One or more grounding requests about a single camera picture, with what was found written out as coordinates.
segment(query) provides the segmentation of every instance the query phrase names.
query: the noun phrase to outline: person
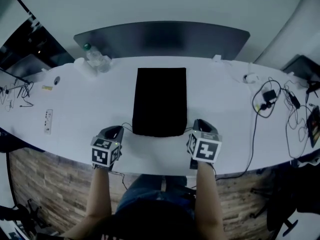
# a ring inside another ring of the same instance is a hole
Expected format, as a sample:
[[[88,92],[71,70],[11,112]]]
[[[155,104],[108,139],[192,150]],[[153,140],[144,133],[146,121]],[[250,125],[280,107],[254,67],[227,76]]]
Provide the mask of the person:
[[[198,162],[194,210],[176,185],[187,178],[140,175],[112,215],[108,171],[94,170],[84,219],[61,236],[67,239],[205,239],[226,240],[223,213],[212,166]]]

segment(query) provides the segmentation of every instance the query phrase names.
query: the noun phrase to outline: plastic bottle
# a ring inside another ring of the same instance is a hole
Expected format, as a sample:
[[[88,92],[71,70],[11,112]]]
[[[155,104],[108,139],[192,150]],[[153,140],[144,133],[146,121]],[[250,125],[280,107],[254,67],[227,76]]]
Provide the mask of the plastic bottle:
[[[97,67],[97,70],[106,73],[110,69],[111,59],[107,56],[107,59],[101,54],[101,52],[91,44],[86,43],[83,46],[86,57]]]

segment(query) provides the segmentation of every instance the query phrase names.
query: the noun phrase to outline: jeans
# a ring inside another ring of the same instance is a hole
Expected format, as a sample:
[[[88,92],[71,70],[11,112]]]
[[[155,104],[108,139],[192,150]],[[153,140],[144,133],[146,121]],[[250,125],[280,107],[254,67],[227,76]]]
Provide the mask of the jeans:
[[[138,199],[161,200],[183,207],[194,218],[194,211],[191,209],[190,201],[182,198],[181,196],[184,192],[176,188],[176,185],[185,187],[187,178],[185,176],[165,176],[165,192],[161,191],[162,179],[163,176],[161,175],[140,175],[124,193],[116,211],[122,210]]]

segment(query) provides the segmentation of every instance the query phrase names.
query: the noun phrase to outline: black panel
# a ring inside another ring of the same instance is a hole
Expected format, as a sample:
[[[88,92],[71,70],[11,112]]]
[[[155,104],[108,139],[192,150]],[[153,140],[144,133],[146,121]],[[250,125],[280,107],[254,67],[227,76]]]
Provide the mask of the black panel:
[[[308,81],[320,81],[320,65],[304,55],[296,55],[283,71]]]
[[[186,68],[139,68],[132,130],[134,134],[170,137],[187,125]]]
[[[248,31],[199,22],[146,21],[109,26],[77,34],[82,48],[90,43],[111,58],[183,56],[234,60],[250,34]]]

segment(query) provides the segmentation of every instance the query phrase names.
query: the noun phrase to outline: desk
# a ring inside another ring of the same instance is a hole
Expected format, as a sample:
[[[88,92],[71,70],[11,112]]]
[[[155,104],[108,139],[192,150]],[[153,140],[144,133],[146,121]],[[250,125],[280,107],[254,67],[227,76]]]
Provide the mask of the desk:
[[[21,98],[15,100],[14,108],[9,112],[5,110],[8,103],[0,105],[0,127],[42,150],[90,164],[92,137],[109,126],[132,122],[138,68],[181,67],[186,67],[187,127],[193,126],[195,119],[203,119],[215,126],[222,135],[221,152],[215,163],[218,174],[244,171],[251,155],[256,115],[251,106],[250,89],[247,84],[241,83],[243,75],[248,71],[254,72],[263,82],[272,77],[281,85],[289,79],[296,82],[299,80],[297,77],[239,61],[215,64],[206,58],[131,57],[115,59],[110,72],[100,74],[90,82],[72,64],[65,64],[43,73],[43,80],[34,84],[30,98],[26,98],[34,104],[33,107],[19,107],[24,104]],[[42,89],[42,85],[53,86],[57,76],[61,80],[52,91]],[[1,74],[0,86],[9,86],[13,82],[11,76]],[[303,104],[306,89],[298,84],[288,85]],[[290,160],[285,132],[290,112],[284,99],[281,93],[270,118],[258,117],[254,157],[249,170]],[[309,103],[319,104],[314,93],[310,94]],[[44,134],[47,109],[53,109],[51,135]],[[300,117],[306,116],[305,109],[298,112]],[[196,172],[189,169],[190,155],[186,151],[189,133],[178,137],[155,138],[135,135],[125,129],[123,156],[115,163],[113,170],[194,176]],[[305,144],[299,142],[298,130],[292,131],[288,127],[288,139],[291,155],[298,156]],[[318,142],[312,149],[308,140],[303,154],[319,147]]]

